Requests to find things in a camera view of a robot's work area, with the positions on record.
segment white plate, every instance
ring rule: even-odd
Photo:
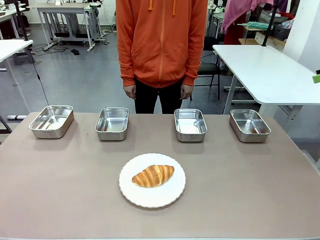
[[[133,176],[151,165],[173,166],[173,175],[161,186],[140,187],[134,184]],[[134,157],[124,165],[119,175],[119,187],[125,198],[144,208],[159,208],[171,204],[184,192],[185,185],[186,175],[180,164],[173,158],[158,153]]]

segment metal tray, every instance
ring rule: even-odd
[[[38,139],[60,139],[74,120],[72,106],[46,106],[31,122],[29,129]]]
[[[271,133],[268,125],[254,110],[231,110],[230,124],[243,143],[263,143]]]
[[[207,126],[198,109],[177,109],[174,111],[176,138],[180,142],[202,142]]]
[[[128,120],[128,108],[106,107],[100,113],[95,131],[101,141],[122,141],[127,135]]]

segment cable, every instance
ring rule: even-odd
[[[57,23],[55,20],[53,20],[53,22],[56,24],[57,27],[62,28],[65,33],[68,33],[68,32],[69,32],[69,29],[68,29],[68,27],[67,27],[67,24],[65,24],[64,22],[58,22],[58,23]]]
[[[208,56],[212,56],[212,55],[214,55],[213,53],[211,53],[211,54],[208,54],[208,55],[205,55],[205,56],[202,56],[201,58],[200,58],[200,61],[202,62],[202,63],[206,63],[206,62],[204,62],[204,61],[202,61],[202,59],[203,58],[205,58],[205,57],[208,57]]]
[[[98,24],[99,24],[99,10],[98,8],[93,8],[94,12],[95,12],[95,15],[96,15],[96,25],[95,27],[98,27]]]
[[[29,48],[30,51],[32,51],[32,54],[36,55],[36,56],[42,56],[42,55],[47,55],[47,54],[57,54],[57,53],[62,53],[66,50],[68,50],[69,48],[66,46],[54,46],[49,48],[48,50],[44,51],[44,48],[47,47],[46,44],[39,44],[36,45],[34,47],[32,47],[32,49]]]
[[[32,65],[33,65],[33,68],[34,68],[34,70],[35,70],[35,72],[36,72],[36,76],[37,76],[37,78],[38,78],[38,80],[39,80],[39,82],[40,82],[40,84],[41,84],[42,91],[43,91],[43,94],[44,94],[44,97],[45,97],[45,100],[46,100],[46,104],[49,106],[49,102],[48,102],[48,99],[47,99],[47,95],[46,95],[44,86],[43,86],[43,84],[42,84],[42,82],[41,82],[40,76],[39,76],[39,74],[38,74],[38,72],[37,72],[37,69],[36,69],[36,66],[35,66],[35,59],[34,59],[34,57],[32,57]]]

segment floor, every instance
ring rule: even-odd
[[[33,48],[45,44],[44,33],[40,27],[31,28],[30,33],[29,39],[34,41]],[[134,113],[134,101],[128,98],[122,89],[116,33],[109,34],[107,39],[110,42],[109,45],[98,43],[89,53],[80,43],[65,45],[68,49],[64,52],[35,55],[34,66],[28,62],[14,65],[13,60],[10,59],[31,111],[39,112],[47,105],[37,78],[37,71],[50,105],[71,105],[75,112],[83,113],[99,113],[104,107],[126,107]],[[80,55],[73,55],[70,52],[71,49],[77,49]],[[203,52],[203,56],[206,57],[203,57],[202,61],[215,62],[215,56],[210,54],[211,52]],[[0,63],[0,68],[4,68],[3,63]],[[210,77],[198,78],[195,84],[209,84],[210,80]],[[221,86],[230,86],[232,77],[221,76],[220,80]],[[222,114],[227,96],[227,92],[220,90],[220,100],[218,100],[216,86],[211,88],[196,86],[192,94],[193,100],[184,100],[182,108],[199,109],[204,114]],[[239,91],[234,99],[246,100],[252,97],[245,91]],[[0,72],[0,103],[0,115],[4,119],[8,115],[28,114],[6,72]],[[258,111],[259,105],[237,104],[232,108]],[[161,114],[159,100],[154,113]],[[320,157],[319,144],[306,143],[301,145],[301,149],[307,149],[314,159]]]

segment hand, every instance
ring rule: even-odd
[[[180,99],[188,99],[191,96],[193,91],[194,91],[194,86],[182,84],[181,91],[180,91],[180,94],[181,94]]]
[[[123,86],[123,90],[129,98],[136,100],[136,85]]]

